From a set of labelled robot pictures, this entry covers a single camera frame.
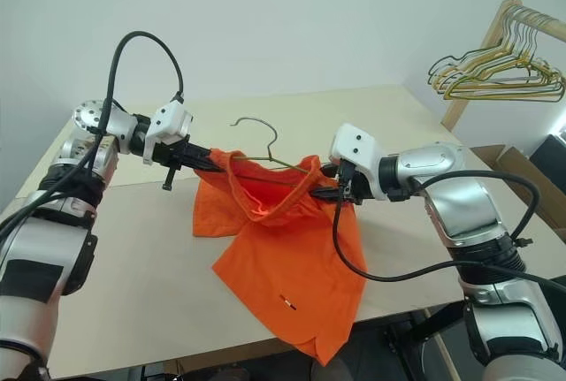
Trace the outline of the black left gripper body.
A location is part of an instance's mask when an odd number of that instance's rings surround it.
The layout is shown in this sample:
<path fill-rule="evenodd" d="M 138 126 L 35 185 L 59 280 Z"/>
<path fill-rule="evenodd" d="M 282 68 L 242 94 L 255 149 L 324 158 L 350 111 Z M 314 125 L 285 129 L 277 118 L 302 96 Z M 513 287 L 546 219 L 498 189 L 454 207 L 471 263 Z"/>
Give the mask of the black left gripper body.
<path fill-rule="evenodd" d="M 178 140 L 172 144 L 159 142 L 155 145 L 152 160 L 168 169 L 162 188 L 165 191 L 172 190 L 172 183 L 177 171 L 182 167 L 194 169 L 196 161 L 189 143 L 190 136 Z"/>

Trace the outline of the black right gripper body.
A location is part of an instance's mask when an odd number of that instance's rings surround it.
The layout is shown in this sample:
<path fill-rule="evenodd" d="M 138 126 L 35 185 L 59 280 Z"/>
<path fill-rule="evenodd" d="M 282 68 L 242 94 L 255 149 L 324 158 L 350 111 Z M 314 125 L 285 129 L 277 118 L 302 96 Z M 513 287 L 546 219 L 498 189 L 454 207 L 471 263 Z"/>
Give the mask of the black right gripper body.
<path fill-rule="evenodd" d="M 356 168 L 356 165 L 347 161 L 340 160 L 338 163 L 339 176 L 346 175 L 348 178 L 348 191 L 344 192 L 352 197 L 352 203 L 361 205 L 364 200 L 373 200 L 374 195 L 368 179 Z"/>

